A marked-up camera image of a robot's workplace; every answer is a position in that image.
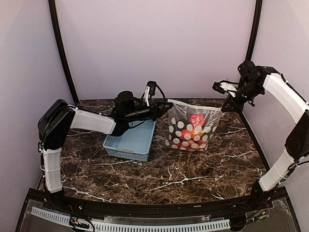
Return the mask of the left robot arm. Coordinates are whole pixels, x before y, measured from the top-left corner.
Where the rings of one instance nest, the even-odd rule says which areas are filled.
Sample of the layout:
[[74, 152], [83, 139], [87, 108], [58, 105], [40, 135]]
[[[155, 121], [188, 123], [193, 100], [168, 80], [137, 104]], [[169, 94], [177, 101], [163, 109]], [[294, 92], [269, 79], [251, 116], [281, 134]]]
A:
[[114, 108], [109, 115], [93, 113], [69, 105], [65, 100], [57, 100], [38, 122], [38, 152], [41, 154], [41, 169], [45, 176], [45, 187], [52, 193], [49, 203], [58, 211], [68, 207], [68, 199], [59, 191], [63, 189], [61, 181], [61, 152], [71, 129], [95, 131], [119, 137], [134, 128], [133, 122], [156, 121], [173, 104], [167, 99], [151, 100], [150, 94], [144, 94], [141, 100], [130, 91], [123, 91], [114, 99]]

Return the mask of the red wrinkled toy ball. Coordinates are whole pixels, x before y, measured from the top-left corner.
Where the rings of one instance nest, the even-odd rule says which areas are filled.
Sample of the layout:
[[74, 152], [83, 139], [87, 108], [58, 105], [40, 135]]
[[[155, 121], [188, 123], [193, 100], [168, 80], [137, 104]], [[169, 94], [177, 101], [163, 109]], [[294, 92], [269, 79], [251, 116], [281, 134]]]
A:
[[198, 126], [203, 127], [206, 123], [205, 117], [200, 114], [192, 114], [190, 116], [190, 124], [196, 128]]

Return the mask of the polka dot zip bag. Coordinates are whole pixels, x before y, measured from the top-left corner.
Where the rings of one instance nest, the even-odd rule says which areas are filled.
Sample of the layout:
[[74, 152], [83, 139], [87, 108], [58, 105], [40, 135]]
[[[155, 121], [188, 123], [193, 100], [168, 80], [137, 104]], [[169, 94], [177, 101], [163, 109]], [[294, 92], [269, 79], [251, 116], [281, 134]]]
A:
[[[173, 107], [168, 110], [168, 132], [165, 138], [165, 146], [170, 147], [170, 135], [175, 131], [187, 129], [189, 131], [204, 132], [208, 136], [207, 142], [215, 133], [221, 117], [224, 115], [220, 108], [210, 106], [198, 106], [182, 101], [171, 100]], [[203, 127], [198, 126], [194, 128], [190, 124], [190, 116], [192, 114], [200, 114], [205, 117], [206, 123]]]

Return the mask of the light blue plastic basket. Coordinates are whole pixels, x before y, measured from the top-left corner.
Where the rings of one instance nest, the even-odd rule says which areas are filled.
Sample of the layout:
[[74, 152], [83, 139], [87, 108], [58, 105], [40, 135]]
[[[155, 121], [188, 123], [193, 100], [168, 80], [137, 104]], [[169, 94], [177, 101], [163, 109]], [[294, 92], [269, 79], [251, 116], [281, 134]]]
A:
[[122, 136], [107, 135], [103, 147], [111, 157], [146, 162], [148, 160], [156, 122], [152, 120], [129, 123]]

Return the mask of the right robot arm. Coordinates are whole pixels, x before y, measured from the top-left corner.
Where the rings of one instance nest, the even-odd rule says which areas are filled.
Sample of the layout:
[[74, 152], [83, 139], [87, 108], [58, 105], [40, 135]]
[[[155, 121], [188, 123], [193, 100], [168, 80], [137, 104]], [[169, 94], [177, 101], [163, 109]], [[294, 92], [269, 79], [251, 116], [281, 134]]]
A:
[[256, 210], [270, 199], [276, 187], [288, 179], [309, 155], [309, 102], [273, 67], [244, 61], [238, 66], [238, 72], [239, 82], [222, 80], [213, 84], [214, 90], [228, 94], [222, 112], [241, 113], [245, 104], [254, 106], [257, 96], [268, 94], [283, 107], [283, 116], [272, 113], [273, 119], [279, 123], [291, 120], [288, 123], [291, 131], [287, 134], [282, 154], [253, 184], [246, 200], [246, 205]]

